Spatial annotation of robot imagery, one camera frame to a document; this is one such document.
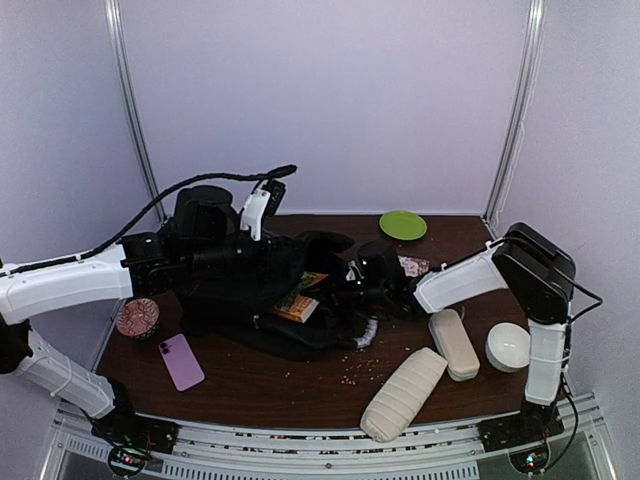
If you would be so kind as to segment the black student backpack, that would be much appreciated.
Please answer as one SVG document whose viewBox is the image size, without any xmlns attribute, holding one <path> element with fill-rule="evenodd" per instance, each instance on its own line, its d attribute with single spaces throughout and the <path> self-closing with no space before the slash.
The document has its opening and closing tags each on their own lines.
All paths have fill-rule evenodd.
<svg viewBox="0 0 640 480">
<path fill-rule="evenodd" d="M 183 331 L 293 361 L 370 346 L 378 320 L 357 306 L 342 257 L 353 245 L 343 234 L 306 231 L 194 251 L 188 279 L 173 289 Z"/>
</svg>

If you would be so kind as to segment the green orange paperback book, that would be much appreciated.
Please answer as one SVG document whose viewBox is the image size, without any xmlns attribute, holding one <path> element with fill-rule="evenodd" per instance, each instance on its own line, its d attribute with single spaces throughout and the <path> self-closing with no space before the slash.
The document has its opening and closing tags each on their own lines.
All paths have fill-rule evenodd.
<svg viewBox="0 0 640 480">
<path fill-rule="evenodd" d="M 280 318 L 304 324 L 319 305 L 319 301 L 302 292 L 314 287 L 328 277 L 327 274 L 305 271 L 296 287 L 276 305 L 270 312 Z"/>
</svg>

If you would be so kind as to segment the purple illustrated paperback book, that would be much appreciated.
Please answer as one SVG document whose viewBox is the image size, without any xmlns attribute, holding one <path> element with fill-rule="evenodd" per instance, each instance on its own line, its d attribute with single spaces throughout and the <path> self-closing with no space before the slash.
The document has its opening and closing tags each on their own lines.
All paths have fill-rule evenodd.
<svg viewBox="0 0 640 480">
<path fill-rule="evenodd" d="M 399 256 L 399 262 L 407 277 L 416 278 L 426 274 L 430 268 L 430 262 L 423 258 L 411 256 Z"/>
</svg>

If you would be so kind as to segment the beige glasses case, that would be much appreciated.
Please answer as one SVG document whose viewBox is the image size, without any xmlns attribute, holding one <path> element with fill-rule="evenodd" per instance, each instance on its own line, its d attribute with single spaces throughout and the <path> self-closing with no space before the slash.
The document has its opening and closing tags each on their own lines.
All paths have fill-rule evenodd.
<svg viewBox="0 0 640 480">
<path fill-rule="evenodd" d="M 480 361 L 460 315 L 453 309 L 432 314 L 428 328 L 439 354 L 448 362 L 450 378 L 456 382 L 474 379 Z"/>
</svg>

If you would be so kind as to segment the beige fabric pencil pouch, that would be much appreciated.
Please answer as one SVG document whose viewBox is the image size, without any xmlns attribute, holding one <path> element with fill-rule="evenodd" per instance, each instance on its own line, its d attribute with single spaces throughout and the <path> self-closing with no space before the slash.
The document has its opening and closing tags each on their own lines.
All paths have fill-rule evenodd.
<svg viewBox="0 0 640 480">
<path fill-rule="evenodd" d="M 428 347 L 410 354 L 369 402 L 360 429 L 380 443 L 398 438 L 420 412 L 447 366 L 447 360 Z"/>
</svg>

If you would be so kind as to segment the pink smartphone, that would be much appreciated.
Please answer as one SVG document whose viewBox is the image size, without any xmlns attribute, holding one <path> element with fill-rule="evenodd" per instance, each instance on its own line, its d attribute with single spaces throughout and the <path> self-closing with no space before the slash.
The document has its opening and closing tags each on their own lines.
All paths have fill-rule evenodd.
<svg viewBox="0 0 640 480">
<path fill-rule="evenodd" d="M 205 380 L 205 373 L 183 334 L 162 341 L 158 348 L 177 391 L 184 392 Z"/>
</svg>

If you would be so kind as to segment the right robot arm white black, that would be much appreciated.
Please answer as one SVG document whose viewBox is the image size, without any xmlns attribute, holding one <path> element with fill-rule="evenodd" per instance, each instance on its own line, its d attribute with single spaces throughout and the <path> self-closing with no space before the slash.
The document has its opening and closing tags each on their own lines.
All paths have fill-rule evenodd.
<svg viewBox="0 0 640 480">
<path fill-rule="evenodd" d="M 485 243 L 483 249 L 419 277 L 402 269 L 392 273 L 363 266 L 362 279 L 344 280 L 330 298 L 336 305 L 368 304 L 395 315 L 420 308 L 434 314 L 495 290 L 512 292 L 528 320 L 530 364 L 524 399 L 530 403 L 513 419 L 519 440 L 535 440 L 551 424 L 552 405 L 568 363 L 570 304 L 575 289 L 574 260 L 552 241 L 524 222 Z"/>
</svg>

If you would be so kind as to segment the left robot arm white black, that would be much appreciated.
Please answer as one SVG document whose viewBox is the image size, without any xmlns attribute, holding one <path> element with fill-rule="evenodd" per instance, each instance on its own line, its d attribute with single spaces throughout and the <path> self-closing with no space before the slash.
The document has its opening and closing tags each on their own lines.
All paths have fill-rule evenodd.
<svg viewBox="0 0 640 480">
<path fill-rule="evenodd" d="M 214 186 L 179 192 L 173 218 L 158 232 L 123 231 L 92 251 L 1 269 L 1 371 L 24 376 L 90 418 L 103 421 L 123 444 L 144 433 L 126 388 L 96 375 L 53 348 L 31 327 L 32 317 L 103 300 L 151 297 L 167 291 L 212 298 L 238 280 L 241 288 L 275 283 L 286 241 L 264 233 L 285 185 L 262 180 L 243 208 L 229 191 Z"/>
</svg>

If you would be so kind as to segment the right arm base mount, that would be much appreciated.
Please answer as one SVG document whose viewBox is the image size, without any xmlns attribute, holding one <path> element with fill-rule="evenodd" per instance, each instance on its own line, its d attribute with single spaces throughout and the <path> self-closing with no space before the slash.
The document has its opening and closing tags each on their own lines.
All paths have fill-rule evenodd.
<svg viewBox="0 0 640 480">
<path fill-rule="evenodd" d="M 511 465 L 526 475 L 547 469 L 551 464 L 548 440 L 564 432 L 555 402 L 544 406 L 526 400 L 516 413 L 480 421 L 477 428 L 486 453 L 507 450 Z"/>
</svg>

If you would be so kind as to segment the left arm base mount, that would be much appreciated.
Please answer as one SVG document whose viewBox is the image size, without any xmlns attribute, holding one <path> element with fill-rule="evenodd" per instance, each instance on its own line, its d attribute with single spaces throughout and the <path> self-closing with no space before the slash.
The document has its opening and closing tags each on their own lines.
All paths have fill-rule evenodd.
<svg viewBox="0 0 640 480">
<path fill-rule="evenodd" d="M 117 380 L 106 380 L 114 393 L 114 409 L 100 419 L 86 418 L 91 423 L 91 433 L 111 446 L 108 468 L 116 476 L 130 479 L 153 460 L 153 453 L 173 452 L 179 426 L 172 421 L 138 415 L 126 387 Z"/>
</svg>

